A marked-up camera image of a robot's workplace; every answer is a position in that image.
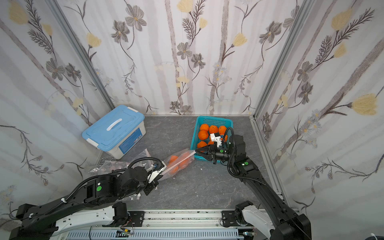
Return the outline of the orange from bag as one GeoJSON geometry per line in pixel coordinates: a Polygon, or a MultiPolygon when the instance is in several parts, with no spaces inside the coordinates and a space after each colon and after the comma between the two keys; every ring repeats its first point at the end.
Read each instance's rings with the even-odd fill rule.
{"type": "Polygon", "coordinates": [[[204,142],[204,141],[201,141],[201,142],[199,142],[198,144],[197,144],[197,148],[199,149],[199,148],[203,148],[203,147],[206,147],[208,144],[206,143],[206,142],[204,142]]]}
{"type": "Polygon", "coordinates": [[[172,164],[174,161],[178,159],[178,156],[172,155],[169,161],[169,164],[172,164]]]}

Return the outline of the clear zip-top bag front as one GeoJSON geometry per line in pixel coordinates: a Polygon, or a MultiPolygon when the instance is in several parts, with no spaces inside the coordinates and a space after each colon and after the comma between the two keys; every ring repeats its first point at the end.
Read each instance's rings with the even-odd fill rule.
{"type": "MultiPolygon", "coordinates": [[[[90,176],[111,175],[115,177],[115,189],[118,199],[124,199],[131,195],[139,195],[144,193],[143,189],[148,183],[149,170],[152,164],[160,160],[153,157],[143,157],[128,162],[116,162],[112,166],[91,167],[89,169],[90,176]]],[[[160,175],[155,180],[159,182],[163,176],[160,175]]]]}

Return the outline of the clear zip-top bag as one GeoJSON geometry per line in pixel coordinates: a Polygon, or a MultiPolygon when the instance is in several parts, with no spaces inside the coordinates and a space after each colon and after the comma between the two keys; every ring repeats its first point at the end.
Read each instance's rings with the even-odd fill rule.
{"type": "Polygon", "coordinates": [[[179,152],[173,153],[172,155],[164,160],[167,168],[162,172],[163,177],[160,179],[160,181],[172,178],[178,172],[188,167],[190,163],[192,163],[195,159],[195,150],[184,149],[179,152]],[[172,164],[169,164],[172,155],[178,156],[178,159],[172,164]]]}
{"type": "MultiPolygon", "coordinates": [[[[111,175],[115,177],[115,189],[118,199],[124,199],[131,195],[139,195],[144,193],[143,189],[148,183],[149,170],[152,164],[160,160],[153,157],[143,157],[128,162],[116,162],[112,166],[91,167],[89,169],[90,176],[111,175]]],[[[155,180],[159,182],[163,176],[160,175],[155,180]]]]}

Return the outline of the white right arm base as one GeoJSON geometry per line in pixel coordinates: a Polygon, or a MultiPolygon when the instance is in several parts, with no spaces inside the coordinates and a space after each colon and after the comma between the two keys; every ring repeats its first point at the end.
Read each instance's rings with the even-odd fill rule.
{"type": "Polygon", "coordinates": [[[234,210],[222,211],[221,225],[229,227],[250,227],[263,234],[267,240],[271,238],[271,231],[275,227],[270,217],[261,212],[252,202],[245,201],[236,205],[234,210]]]}

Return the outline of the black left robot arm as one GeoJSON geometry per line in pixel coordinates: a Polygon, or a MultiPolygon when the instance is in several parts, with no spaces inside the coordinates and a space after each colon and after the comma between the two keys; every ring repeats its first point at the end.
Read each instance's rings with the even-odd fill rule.
{"type": "Polygon", "coordinates": [[[132,219],[121,200],[157,185],[166,168],[163,161],[145,157],[127,168],[95,175],[80,182],[68,195],[44,205],[18,207],[21,226],[10,233],[11,240],[49,240],[77,228],[99,225],[123,227],[132,219]]]}

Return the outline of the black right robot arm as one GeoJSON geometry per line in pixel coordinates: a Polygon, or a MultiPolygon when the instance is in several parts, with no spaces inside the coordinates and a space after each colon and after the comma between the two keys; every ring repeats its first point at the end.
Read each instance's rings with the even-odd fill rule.
{"type": "Polygon", "coordinates": [[[311,222],[304,214],[297,214],[265,181],[258,166],[247,156],[246,143],[233,128],[227,128],[215,144],[195,150],[205,160],[227,164],[228,173],[243,182],[259,199],[265,212],[244,202],[235,210],[240,225],[252,225],[268,240],[310,240],[311,222]]]}

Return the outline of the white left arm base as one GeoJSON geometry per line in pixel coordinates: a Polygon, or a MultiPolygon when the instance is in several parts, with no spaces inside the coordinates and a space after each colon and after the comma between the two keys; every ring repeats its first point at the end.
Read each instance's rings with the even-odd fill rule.
{"type": "Polygon", "coordinates": [[[126,203],[117,202],[112,206],[102,209],[83,210],[56,221],[56,228],[58,229],[52,236],[55,237],[85,227],[141,227],[144,216],[144,211],[128,210],[126,203]]]}

